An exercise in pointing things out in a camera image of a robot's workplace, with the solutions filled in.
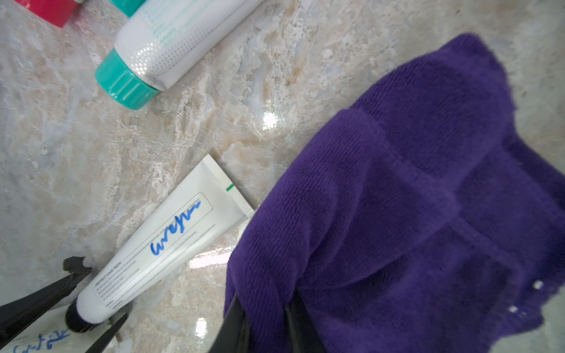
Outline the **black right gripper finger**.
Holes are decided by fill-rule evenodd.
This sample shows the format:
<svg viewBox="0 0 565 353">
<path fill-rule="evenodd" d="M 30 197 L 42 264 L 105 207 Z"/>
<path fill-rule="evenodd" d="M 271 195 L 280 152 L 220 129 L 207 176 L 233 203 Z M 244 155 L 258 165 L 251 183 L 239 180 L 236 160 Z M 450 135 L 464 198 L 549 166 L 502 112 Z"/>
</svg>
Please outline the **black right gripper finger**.
<svg viewBox="0 0 565 353">
<path fill-rule="evenodd" d="M 285 321 L 292 352 L 325 351 L 300 295 L 285 307 Z M 235 297 L 210 352 L 249 352 L 250 337 L 250 323 Z"/>
</svg>

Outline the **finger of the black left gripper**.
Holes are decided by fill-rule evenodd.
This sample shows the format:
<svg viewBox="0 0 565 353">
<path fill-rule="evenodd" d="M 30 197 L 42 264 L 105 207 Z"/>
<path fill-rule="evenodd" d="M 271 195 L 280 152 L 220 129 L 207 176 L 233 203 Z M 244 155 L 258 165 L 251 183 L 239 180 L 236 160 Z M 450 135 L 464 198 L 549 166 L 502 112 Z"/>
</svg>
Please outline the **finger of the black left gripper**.
<svg viewBox="0 0 565 353">
<path fill-rule="evenodd" d="M 86 353 L 103 353 L 110 342 L 116 337 L 116 334 L 124 326 L 129 319 L 129 313 L 125 313 L 115 324 L 105 331 L 86 351 Z"/>
<path fill-rule="evenodd" d="M 3 349 L 43 314 L 51 310 L 91 273 L 84 265 L 85 257 L 69 257 L 63 261 L 63 270 L 69 272 L 47 287 L 24 298 L 1 306 L 1 348 Z"/>
</svg>

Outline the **white tube black cap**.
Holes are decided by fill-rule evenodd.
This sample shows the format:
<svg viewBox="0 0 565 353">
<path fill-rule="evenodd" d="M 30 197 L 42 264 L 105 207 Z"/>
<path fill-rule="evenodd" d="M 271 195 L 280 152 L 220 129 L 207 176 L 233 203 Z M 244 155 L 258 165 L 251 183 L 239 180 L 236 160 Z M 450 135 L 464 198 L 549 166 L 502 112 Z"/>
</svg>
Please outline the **white tube black cap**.
<svg viewBox="0 0 565 353">
<path fill-rule="evenodd" d="M 253 214 L 206 155 L 79 293 L 66 311 L 67 327 L 95 328 Z"/>
</svg>

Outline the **purple cloth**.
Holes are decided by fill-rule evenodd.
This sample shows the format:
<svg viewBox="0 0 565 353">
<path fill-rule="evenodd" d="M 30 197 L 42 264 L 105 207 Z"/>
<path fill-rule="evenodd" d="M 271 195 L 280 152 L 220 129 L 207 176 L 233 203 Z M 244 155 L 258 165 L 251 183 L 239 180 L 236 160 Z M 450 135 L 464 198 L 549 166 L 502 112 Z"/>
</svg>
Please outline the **purple cloth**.
<svg viewBox="0 0 565 353">
<path fill-rule="evenodd" d="M 516 132 L 463 34 L 384 76 L 281 176 L 227 265 L 251 352 L 289 352 L 299 294 L 327 352 L 487 352 L 564 285 L 564 175 Z"/>
</svg>

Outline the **white tube grey cap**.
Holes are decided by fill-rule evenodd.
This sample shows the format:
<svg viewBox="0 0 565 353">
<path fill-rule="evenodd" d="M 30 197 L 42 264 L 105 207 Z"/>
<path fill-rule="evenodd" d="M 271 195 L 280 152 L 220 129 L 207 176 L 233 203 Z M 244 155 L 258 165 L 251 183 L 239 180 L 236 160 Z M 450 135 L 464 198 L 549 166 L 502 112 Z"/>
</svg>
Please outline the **white tube grey cap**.
<svg viewBox="0 0 565 353">
<path fill-rule="evenodd" d="M 259 1 L 146 1 L 116 36 L 95 72 L 100 87 L 138 110 L 176 84 Z"/>
</svg>

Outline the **white toothpaste tube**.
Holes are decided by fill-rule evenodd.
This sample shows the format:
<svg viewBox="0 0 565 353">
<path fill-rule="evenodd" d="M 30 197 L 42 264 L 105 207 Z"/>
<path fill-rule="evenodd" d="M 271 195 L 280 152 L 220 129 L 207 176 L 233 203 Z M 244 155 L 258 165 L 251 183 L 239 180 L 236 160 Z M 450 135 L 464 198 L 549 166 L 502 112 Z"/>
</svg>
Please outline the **white toothpaste tube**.
<svg viewBox="0 0 565 353">
<path fill-rule="evenodd" d="M 131 17 L 145 1 L 146 0 L 110 0 L 110 2 L 128 18 Z"/>
</svg>

